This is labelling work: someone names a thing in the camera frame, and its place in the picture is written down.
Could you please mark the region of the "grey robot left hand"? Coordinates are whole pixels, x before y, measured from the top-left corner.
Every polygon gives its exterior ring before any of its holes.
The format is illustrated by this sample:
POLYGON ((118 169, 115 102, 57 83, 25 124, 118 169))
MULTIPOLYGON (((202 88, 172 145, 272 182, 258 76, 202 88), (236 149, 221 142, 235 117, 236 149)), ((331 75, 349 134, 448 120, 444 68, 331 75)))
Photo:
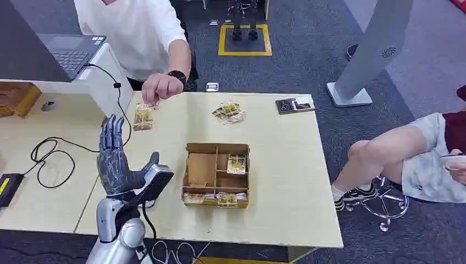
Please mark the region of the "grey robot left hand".
POLYGON ((115 114, 111 114, 102 125, 99 136, 97 169, 108 196, 116 196, 144 187, 147 183, 146 173, 151 166, 159 163, 159 153, 154 152, 141 170, 130 170, 123 149, 123 123, 123 117, 116 118, 115 114))

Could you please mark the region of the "person's left hand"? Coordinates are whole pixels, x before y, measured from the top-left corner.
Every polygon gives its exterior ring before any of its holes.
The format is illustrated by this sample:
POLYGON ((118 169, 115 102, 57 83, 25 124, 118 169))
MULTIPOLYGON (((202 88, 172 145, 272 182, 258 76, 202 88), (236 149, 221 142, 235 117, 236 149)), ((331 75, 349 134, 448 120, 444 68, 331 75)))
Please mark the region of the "person's left hand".
POLYGON ((166 100, 183 92, 184 84, 168 74, 153 74, 142 85, 142 99, 147 105, 154 106, 160 99, 166 100))

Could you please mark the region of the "seated person's hand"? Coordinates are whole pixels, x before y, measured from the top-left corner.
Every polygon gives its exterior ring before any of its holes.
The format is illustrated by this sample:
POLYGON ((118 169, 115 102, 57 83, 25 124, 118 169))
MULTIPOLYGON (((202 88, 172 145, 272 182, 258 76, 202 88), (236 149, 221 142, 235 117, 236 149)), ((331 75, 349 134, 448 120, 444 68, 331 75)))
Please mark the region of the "seated person's hand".
POLYGON ((465 185, 465 155, 459 149, 453 149, 450 155, 461 156, 447 161, 446 168, 455 181, 465 185))

